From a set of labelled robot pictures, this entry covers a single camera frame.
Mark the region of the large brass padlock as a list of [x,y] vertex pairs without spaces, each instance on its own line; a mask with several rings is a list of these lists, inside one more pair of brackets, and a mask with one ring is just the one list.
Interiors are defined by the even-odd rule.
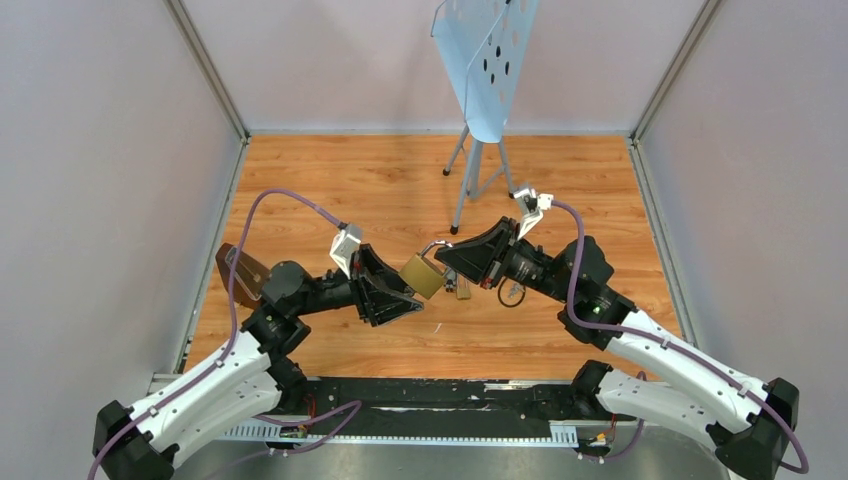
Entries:
[[425,299],[431,299],[445,283],[444,271],[427,259],[427,254],[437,246],[452,247],[453,244],[434,240],[415,253],[399,271],[400,278]]

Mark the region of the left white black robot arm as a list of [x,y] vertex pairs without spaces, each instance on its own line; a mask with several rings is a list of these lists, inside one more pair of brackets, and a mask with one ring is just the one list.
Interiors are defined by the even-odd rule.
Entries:
[[363,244],[347,269],[311,275],[286,260],[271,267],[251,315],[215,353],[165,387],[97,414],[89,475],[170,479],[208,443],[275,408],[298,411],[306,376],[289,355],[310,334],[302,316],[352,307],[373,327],[423,308],[403,274]]

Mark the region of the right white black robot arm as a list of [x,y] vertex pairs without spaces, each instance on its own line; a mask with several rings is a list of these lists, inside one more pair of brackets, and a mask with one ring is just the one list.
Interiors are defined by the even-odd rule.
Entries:
[[773,479],[779,469],[806,474],[809,459],[795,432],[800,393],[725,365],[661,326],[608,286],[613,269],[593,237],[580,231],[550,256],[501,218],[486,232],[437,248],[435,258],[482,288],[505,280],[563,304],[558,319],[581,343],[646,368],[652,385],[611,365],[588,361],[571,403],[584,417],[603,410],[657,424],[710,449],[744,479]]

